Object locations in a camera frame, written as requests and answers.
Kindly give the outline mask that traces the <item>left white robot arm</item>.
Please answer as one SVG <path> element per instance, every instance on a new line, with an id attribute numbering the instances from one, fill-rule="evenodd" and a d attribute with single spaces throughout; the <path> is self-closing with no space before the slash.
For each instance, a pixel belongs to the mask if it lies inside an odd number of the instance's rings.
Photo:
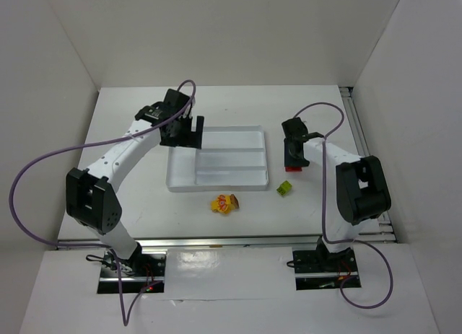
<path id="1" fill-rule="evenodd" d="M 66 175 L 66 212 L 111 251 L 125 273 L 144 275 L 154 259 L 143 254 L 121 218 L 117 192 L 126 176 L 156 146 L 200 149 L 204 117 L 192 118 L 193 95 L 168 89 L 163 100 L 143 107 L 121 141 L 90 166 Z"/>

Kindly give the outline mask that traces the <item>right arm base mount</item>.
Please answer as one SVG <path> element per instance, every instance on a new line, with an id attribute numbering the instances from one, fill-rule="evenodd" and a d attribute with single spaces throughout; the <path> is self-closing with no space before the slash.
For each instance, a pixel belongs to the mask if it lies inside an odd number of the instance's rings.
<path id="1" fill-rule="evenodd" d="M 321 237 L 314 250 L 294 250 L 286 266 L 295 272 L 298 291 L 361 287 L 353 249 L 330 253 Z"/>

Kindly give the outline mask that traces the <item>red lego brick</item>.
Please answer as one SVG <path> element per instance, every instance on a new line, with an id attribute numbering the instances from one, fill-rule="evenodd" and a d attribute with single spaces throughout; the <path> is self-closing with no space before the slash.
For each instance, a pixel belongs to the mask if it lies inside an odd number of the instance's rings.
<path id="1" fill-rule="evenodd" d="M 301 167 L 285 167 L 285 172 L 302 172 L 302 168 Z"/>

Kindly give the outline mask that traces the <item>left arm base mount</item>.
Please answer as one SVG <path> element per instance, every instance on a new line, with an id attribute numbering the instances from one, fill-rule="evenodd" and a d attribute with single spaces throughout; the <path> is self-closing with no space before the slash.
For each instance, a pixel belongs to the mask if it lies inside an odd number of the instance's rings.
<path id="1" fill-rule="evenodd" d="M 160 294 L 165 290 L 165 267 L 167 262 L 166 252 L 156 252 L 149 254 L 151 262 L 134 272 L 121 264 L 121 283 L 124 294 L 136 294 L 143 287 L 148 286 L 145 291 L 148 294 Z M 97 255 L 87 255 L 87 262 L 100 265 L 100 275 L 98 278 L 98 294 L 117 294 L 118 293 L 118 274 L 116 262 L 109 252 L 100 257 Z"/>

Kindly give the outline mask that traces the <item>lime green lego brick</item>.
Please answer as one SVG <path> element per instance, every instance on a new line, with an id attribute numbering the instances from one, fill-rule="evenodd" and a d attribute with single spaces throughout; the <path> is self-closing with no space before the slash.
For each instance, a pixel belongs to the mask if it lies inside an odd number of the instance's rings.
<path id="1" fill-rule="evenodd" d="M 277 193 L 284 197 L 292 190 L 292 184 L 289 181 L 284 181 L 280 184 L 280 186 L 276 189 Z"/>

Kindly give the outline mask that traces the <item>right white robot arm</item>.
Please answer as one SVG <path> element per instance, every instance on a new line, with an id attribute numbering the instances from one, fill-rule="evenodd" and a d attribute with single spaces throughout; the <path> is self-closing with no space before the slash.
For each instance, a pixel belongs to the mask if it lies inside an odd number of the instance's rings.
<path id="1" fill-rule="evenodd" d="M 391 197 L 380 160 L 361 157 L 308 131 L 298 117 L 282 123 L 284 168 L 300 172 L 312 163 L 321 166 L 321 237 L 315 261 L 326 267 L 339 263 L 371 219 L 391 207 Z"/>

